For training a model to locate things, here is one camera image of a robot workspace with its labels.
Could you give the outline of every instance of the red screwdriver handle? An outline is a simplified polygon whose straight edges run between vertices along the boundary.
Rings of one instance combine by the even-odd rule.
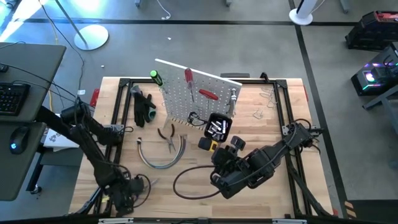
[[[205,96],[208,99],[218,100],[218,96],[215,95],[214,93],[208,91],[208,90],[200,89],[199,93],[202,94],[203,96]]]

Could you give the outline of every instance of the black desk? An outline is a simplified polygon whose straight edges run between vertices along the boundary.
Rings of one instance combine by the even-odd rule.
[[[7,44],[10,43],[0,43],[0,47]],[[52,82],[65,51],[66,47],[59,45],[16,44],[0,49],[0,63],[22,68]],[[0,82],[14,80],[25,80],[46,88],[50,86],[48,82],[15,68],[0,73]],[[19,115],[0,116],[0,200],[15,200],[43,136],[44,123],[48,124],[48,119],[59,119],[42,106],[46,94],[46,89],[31,85]],[[21,125],[30,127],[28,147],[22,154],[13,155],[9,150],[9,137]]]

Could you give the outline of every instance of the floor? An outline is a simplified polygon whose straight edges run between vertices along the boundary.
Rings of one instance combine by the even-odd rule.
[[[164,7],[172,14],[171,19],[184,20],[185,24],[157,22],[166,14],[154,0],[143,0],[140,9],[135,7],[133,0],[119,0],[119,4],[111,0],[60,2],[72,18],[103,22],[110,33],[102,48],[91,52],[79,51],[85,59],[81,85],[81,89],[87,92],[82,97],[85,101],[89,101],[93,90],[100,87],[102,77],[147,76],[155,67],[155,58],[213,74],[247,72],[258,77],[261,72],[266,72],[272,78],[302,78],[313,123],[324,128],[328,126],[347,198],[398,199],[398,171],[389,166],[391,160],[398,159],[396,134],[382,108],[362,109],[361,105],[371,98],[358,97],[349,80],[377,53],[345,47],[344,36],[352,26],[318,23],[318,26],[298,28],[288,22],[283,23],[289,21],[288,0],[235,0],[230,8],[225,7],[221,0],[163,0]],[[371,11],[398,11],[398,2],[394,0],[350,0],[350,4],[352,10],[343,14],[339,0],[325,1],[313,13],[314,21],[358,22],[362,15]],[[65,37],[73,41],[75,31],[55,1],[48,1],[45,7]],[[14,19],[17,21],[9,24],[0,36],[1,41],[55,43],[51,25],[35,1],[23,0]],[[189,21],[202,21],[203,24],[189,25]],[[206,21],[234,21],[235,24],[218,22],[206,25]],[[248,24],[254,24],[254,21],[268,23],[247,25],[242,21],[249,21]],[[78,22],[76,26],[82,28],[87,25]],[[58,38],[60,44],[68,46],[61,35]],[[80,66],[78,55],[68,46],[55,82],[76,92]],[[56,112],[62,110],[57,97],[53,97],[53,104]],[[321,157],[331,201],[341,214],[337,196],[340,185],[333,178],[328,160],[330,146],[326,151],[321,140]],[[41,195],[25,192],[24,185],[15,201],[0,202],[0,220],[67,213],[77,173],[76,166],[45,167],[39,179],[44,188]],[[55,196],[60,200],[54,202]]]

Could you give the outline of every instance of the pliers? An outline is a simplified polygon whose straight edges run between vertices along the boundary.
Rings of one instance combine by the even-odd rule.
[[[160,129],[157,129],[157,132],[159,133],[159,135],[161,136],[162,139],[166,140],[167,143],[169,144],[169,152],[172,153],[172,148],[175,151],[175,147],[174,147],[174,143],[173,143],[173,137],[174,137],[174,124],[172,124],[172,134],[170,135],[170,138],[166,138],[161,132]]]

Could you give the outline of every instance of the black glove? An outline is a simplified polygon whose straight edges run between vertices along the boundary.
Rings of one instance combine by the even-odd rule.
[[[134,97],[134,121],[138,127],[143,128],[145,121],[150,122],[150,108],[155,109],[156,106],[151,102],[152,95],[148,94],[148,98],[144,97],[138,86],[132,87],[130,92]]]

